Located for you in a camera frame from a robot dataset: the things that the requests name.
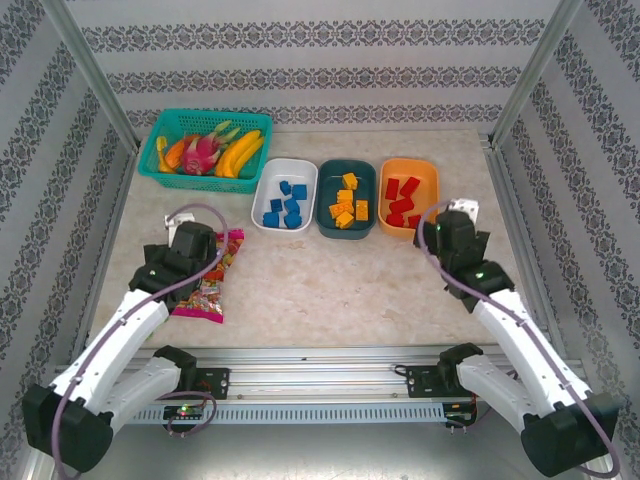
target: blue block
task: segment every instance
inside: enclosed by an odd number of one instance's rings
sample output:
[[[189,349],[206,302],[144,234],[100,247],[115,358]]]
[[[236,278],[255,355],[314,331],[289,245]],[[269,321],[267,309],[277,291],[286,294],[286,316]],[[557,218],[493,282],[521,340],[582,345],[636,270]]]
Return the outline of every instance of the blue block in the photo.
[[[267,212],[262,215],[262,225],[269,228],[280,227],[280,215],[276,212]]]
[[[271,200],[271,211],[272,212],[281,212],[282,211],[282,200],[279,198],[274,198]]]
[[[300,225],[302,225],[302,218],[297,213],[292,212],[284,217],[284,224],[289,229],[298,228]]]
[[[298,205],[298,202],[296,202],[295,198],[285,200],[284,208],[287,209],[288,213],[300,213],[300,205]]]
[[[307,186],[306,185],[294,185],[291,189],[291,195],[296,200],[306,200],[307,199]]]
[[[283,195],[289,195],[291,193],[291,185],[286,180],[280,182],[280,191]]]

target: metal track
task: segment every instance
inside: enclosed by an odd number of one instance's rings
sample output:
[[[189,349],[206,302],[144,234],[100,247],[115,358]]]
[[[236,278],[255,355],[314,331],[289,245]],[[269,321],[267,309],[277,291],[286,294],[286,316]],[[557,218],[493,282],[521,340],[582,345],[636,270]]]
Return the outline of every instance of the metal track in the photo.
[[[216,421],[223,423],[366,423],[443,421],[443,403],[461,398],[411,399],[405,379],[393,372],[402,365],[435,365],[451,345],[425,347],[187,349],[199,367],[231,369],[227,400],[219,401]],[[496,367],[511,364],[497,345],[481,346]],[[120,380],[142,368],[155,350],[143,349]],[[567,364],[583,377],[580,362]],[[132,424],[161,423],[164,406],[149,405]]]

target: cable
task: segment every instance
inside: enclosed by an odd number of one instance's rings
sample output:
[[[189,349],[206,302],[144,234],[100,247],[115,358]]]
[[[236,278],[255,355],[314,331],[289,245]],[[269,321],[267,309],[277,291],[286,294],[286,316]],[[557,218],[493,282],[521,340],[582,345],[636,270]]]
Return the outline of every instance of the cable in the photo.
[[[229,229],[227,228],[227,222],[224,220],[224,217],[222,216],[222,214],[220,212],[218,212],[218,210],[216,210],[215,208],[207,205],[206,203],[189,203],[187,205],[184,205],[183,207],[180,207],[175,212],[173,212],[171,215],[169,215],[167,217],[167,221],[171,220],[177,214],[182,213],[185,210],[190,210],[192,208],[202,208],[204,210],[209,210],[216,217],[218,217],[218,219],[220,220],[220,223],[222,224],[222,233],[223,233],[222,247],[218,250],[216,258],[214,258],[213,261],[209,265],[207,265],[205,268],[203,268],[198,273],[195,273],[195,274],[191,275],[189,278],[181,280],[178,283],[175,283],[174,285],[170,285],[170,286],[168,286],[166,288],[163,288],[162,290],[154,293],[153,295],[145,298],[144,300],[140,301],[139,303],[137,303],[136,305],[131,307],[131,309],[128,312],[126,312],[120,319],[118,319],[118,321],[116,323],[114,323],[111,326],[111,328],[109,328],[109,330],[107,330],[107,332],[102,337],[100,337],[100,340],[98,340],[98,342],[95,344],[93,349],[87,355],[87,358],[84,360],[84,362],[82,362],[82,365],[80,365],[80,367],[78,368],[78,372],[76,373],[76,376],[71,380],[71,382],[69,382],[69,386],[67,387],[67,390],[64,392],[64,395],[62,396],[62,399],[60,400],[60,403],[58,404],[58,408],[56,409],[56,413],[55,413],[55,415],[53,417],[53,425],[52,425],[52,428],[51,428],[51,453],[52,453],[52,456],[53,456],[53,460],[55,462],[55,468],[56,468],[56,470],[58,472],[58,475],[60,476],[60,478],[62,480],[76,480],[76,479],[80,478],[80,475],[81,475],[80,473],[78,473],[78,475],[76,475],[74,477],[69,477],[66,474],[65,470],[64,470],[64,465],[62,463],[62,456],[60,454],[60,423],[62,421],[62,413],[64,412],[64,409],[67,406],[67,403],[69,403],[69,398],[71,398],[71,394],[73,393],[74,389],[76,388],[76,386],[78,384],[80,384],[80,382],[82,382],[82,375],[84,375],[84,373],[87,371],[87,368],[89,368],[89,365],[91,364],[91,362],[93,361],[95,356],[98,354],[100,349],[104,346],[105,343],[107,343],[109,338],[115,333],[116,330],[118,330],[118,328],[120,328],[122,325],[126,324],[127,319],[129,317],[131,317],[134,313],[136,313],[138,310],[140,310],[145,305],[156,301],[160,297],[163,297],[167,293],[170,293],[170,292],[172,292],[172,291],[174,291],[174,290],[176,290],[178,288],[181,288],[181,287],[183,287],[185,285],[188,285],[189,283],[191,283],[191,282],[193,282],[195,280],[198,280],[198,279],[202,278],[204,275],[206,275],[208,272],[210,272],[211,270],[213,270],[215,268],[215,266],[222,259],[222,256],[224,255],[224,252],[227,250],[227,246],[229,245]],[[191,393],[192,395],[200,395],[200,396],[203,396],[203,397],[207,397],[207,394],[205,394],[205,392],[197,392],[197,393],[196,392],[187,392],[187,393]],[[213,399],[213,401],[214,401],[213,415],[215,415],[215,413],[216,413],[215,399]],[[197,427],[193,428],[190,431],[190,433],[195,433],[194,430],[196,432],[198,430],[200,430],[200,428],[198,428],[198,427],[204,428],[204,426],[208,425],[211,420],[213,420],[213,416],[211,417],[211,419],[208,422],[203,423],[203,424],[198,425]]]
[[[427,244],[426,244],[425,239],[424,239],[424,232],[423,232],[424,222],[427,220],[427,218],[429,218],[429,216],[434,211],[437,211],[440,208],[446,207],[450,203],[451,203],[451,200],[438,202],[435,205],[432,205],[431,207],[429,207],[427,209],[427,211],[424,212],[424,214],[422,215],[422,218],[420,219],[420,222],[418,223],[418,231],[417,231],[417,233],[418,233],[418,243],[420,244],[420,250],[422,250],[422,252],[425,254],[425,256],[427,257],[427,260],[429,261],[431,266],[433,266],[433,268],[436,269],[436,271],[442,276],[442,278],[448,284],[451,284],[454,287],[462,290],[463,292],[476,297],[478,300],[482,300],[483,302],[485,302],[485,303],[491,305],[492,307],[500,310],[505,315],[508,315],[509,317],[513,318],[516,321],[516,324],[519,327],[521,327],[529,335],[529,337],[531,338],[531,341],[533,342],[533,344],[538,348],[538,350],[540,351],[540,354],[545,359],[545,361],[547,362],[547,364],[549,365],[551,370],[553,370],[553,373],[556,375],[556,377],[558,377],[558,380],[560,381],[560,384],[564,388],[566,388],[566,390],[569,392],[569,395],[571,396],[573,401],[576,402],[576,404],[578,405],[580,410],[582,410],[582,413],[584,413],[584,415],[587,417],[587,419],[589,420],[589,423],[591,423],[591,425],[593,426],[595,431],[600,436],[600,439],[602,440],[604,445],[607,447],[607,450],[609,451],[609,455],[611,455],[611,463],[613,465],[611,467],[611,471],[610,472],[606,472],[606,473],[596,472],[596,471],[593,471],[593,470],[589,470],[588,468],[583,467],[583,466],[578,466],[578,467],[576,467],[576,469],[579,470],[582,473],[585,473],[587,475],[591,475],[592,477],[595,477],[595,478],[614,478],[615,476],[617,476],[620,473],[620,458],[618,456],[618,452],[616,451],[615,447],[613,446],[613,443],[611,443],[611,440],[609,440],[609,437],[607,436],[607,434],[604,431],[604,429],[598,423],[598,420],[596,420],[596,418],[593,416],[591,411],[587,408],[587,406],[582,401],[582,399],[580,398],[578,393],[575,391],[573,386],[570,384],[570,382],[567,379],[567,377],[565,377],[564,373],[562,373],[562,370],[560,369],[560,367],[558,367],[558,365],[556,365],[555,361],[553,360],[551,355],[549,355],[549,352],[547,352],[546,348],[544,347],[544,345],[542,345],[542,342],[537,337],[537,335],[534,333],[534,331],[531,329],[531,327],[527,324],[526,320],[521,318],[520,316],[518,316],[515,312],[509,310],[507,307],[505,307],[501,303],[496,302],[491,297],[483,294],[482,292],[474,290],[473,288],[470,288],[467,285],[465,285],[464,283],[459,282],[458,280],[453,278],[453,276],[451,276],[448,272],[446,272],[440,266],[440,262],[438,261],[438,259],[435,256],[431,255],[431,253],[429,252],[429,248],[427,247]]]

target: teal plastic basket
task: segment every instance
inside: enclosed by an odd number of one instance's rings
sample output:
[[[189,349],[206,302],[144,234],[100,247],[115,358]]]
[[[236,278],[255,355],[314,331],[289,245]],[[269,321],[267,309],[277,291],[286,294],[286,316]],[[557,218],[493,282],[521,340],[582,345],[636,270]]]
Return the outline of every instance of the teal plastic basket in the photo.
[[[167,137],[168,144],[173,145],[185,135],[194,133],[207,135],[213,131],[216,125],[226,120],[231,120],[231,125],[226,131],[240,127],[236,138],[242,137],[251,130],[260,130],[264,136],[264,144],[242,168],[238,178],[219,178],[209,175],[200,177],[158,172],[156,140],[159,136]],[[153,130],[151,130],[149,140],[140,157],[138,172],[140,175],[153,178],[167,188],[184,188],[206,192],[254,193],[267,161],[272,128],[273,122],[267,115],[212,110],[165,110],[160,114]]]

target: orange bowl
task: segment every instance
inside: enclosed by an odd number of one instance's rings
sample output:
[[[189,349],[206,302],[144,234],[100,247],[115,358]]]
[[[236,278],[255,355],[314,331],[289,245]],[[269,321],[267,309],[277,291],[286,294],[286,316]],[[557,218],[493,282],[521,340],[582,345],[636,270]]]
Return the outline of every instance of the orange bowl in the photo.
[[[391,213],[389,204],[393,200],[387,200],[384,195],[387,191],[387,182],[390,178],[396,178],[400,181],[400,189],[409,177],[415,177],[420,180],[420,185],[411,200],[415,207],[410,212],[403,214],[405,218],[404,227],[395,227],[389,225],[386,221],[387,215]],[[415,230],[409,228],[407,218],[412,215],[422,215],[427,208],[438,202],[440,198],[440,185],[438,182],[438,170],[431,163],[425,160],[417,160],[414,158],[391,158],[382,165],[380,172],[380,186],[378,189],[378,219],[380,220],[380,228],[384,233],[393,235],[394,237],[404,238],[405,240],[413,240]],[[429,218],[435,222],[436,212]]]

